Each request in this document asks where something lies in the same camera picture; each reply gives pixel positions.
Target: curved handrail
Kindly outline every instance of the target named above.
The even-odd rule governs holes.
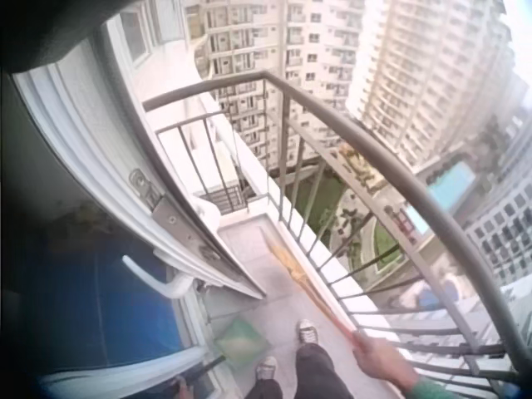
[[[458,223],[429,195],[426,186],[386,148],[379,145],[363,128],[354,124],[346,116],[269,71],[253,71],[237,76],[202,81],[149,99],[143,103],[143,106],[146,111],[152,111],[171,102],[184,100],[207,91],[261,79],[269,81],[285,95],[307,108],[349,145],[356,148],[404,196],[428,223],[456,261],[462,265],[465,274],[485,305],[515,369],[518,372],[527,372],[532,369],[532,357],[529,350],[478,250],[468,240]]]

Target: broom handle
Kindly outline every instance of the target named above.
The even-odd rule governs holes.
[[[319,297],[316,296],[316,294],[314,293],[314,291],[312,290],[311,287],[309,287],[306,283],[304,282],[301,282],[299,284],[300,286],[303,287],[303,289],[305,290],[305,292],[307,293],[307,295],[309,297],[312,298],[314,304],[316,306],[318,306],[320,308],[320,310],[325,313],[325,315],[328,317],[328,319],[336,326],[336,328],[338,330],[340,330],[340,332],[342,333],[342,335],[354,346],[357,345],[357,343],[354,341],[354,338],[352,336],[352,331],[346,327],[346,325],[344,323],[342,323],[340,320],[338,320],[338,318],[336,317],[336,315],[331,312],[331,309],[329,309],[329,307],[323,303],[323,300]]]
[[[202,377],[205,373],[210,372],[213,368],[218,366],[221,362],[225,360],[225,356],[221,355],[220,357],[214,359],[211,363],[207,363],[199,370],[192,372],[188,376],[185,377],[186,385],[191,386],[198,380],[198,378]]]

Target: balcony floor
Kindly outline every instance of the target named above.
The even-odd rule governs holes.
[[[222,239],[268,292],[268,297],[259,301],[229,289],[211,288],[204,300],[214,335],[223,333],[236,316],[251,323],[271,344],[271,349],[264,356],[273,355],[277,358],[275,378],[283,388],[284,397],[291,398],[297,387],[295,353],[298,340],[295,327],[299,319],[308,318],[316,324],[320,345],[330,354],[338,375],[354,397],[397,398],[386,384],[366,377],[360,371],[347,340],[270,253],[263,232],[274,238],[275,242],[282,242],[266,217],[220,231]],[[255,366],[256,363],[234,372],[234,379],[243,396],[254,384]]]

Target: broom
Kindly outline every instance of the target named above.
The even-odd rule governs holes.
[[[270,251],[275,255],[279,262],[288,270],[290,277],[296,282],[305,293],[310,297],[313,303],[319,310],[327,316],[327,318],[334,324],[334,326],[342,333],[342,335],[354,346],[357,343],[354,341],[352,331],[344,323],[342,323],[329,306],[323,301],[321,295],[316,291],[314,286],[308,281],[308,276],[293,256],[282,245],[276,244],[266,233],[261,229],[264,241],[268,245]]]

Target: sneaker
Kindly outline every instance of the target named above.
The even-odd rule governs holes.
[[[299,320],[298,338],[301,343],[318,343],[318,330],[316,326],[306,318]]]
[[[257,380],[273,380],[277,369],[277,359],[273,356],[266,357],[255,370]]]

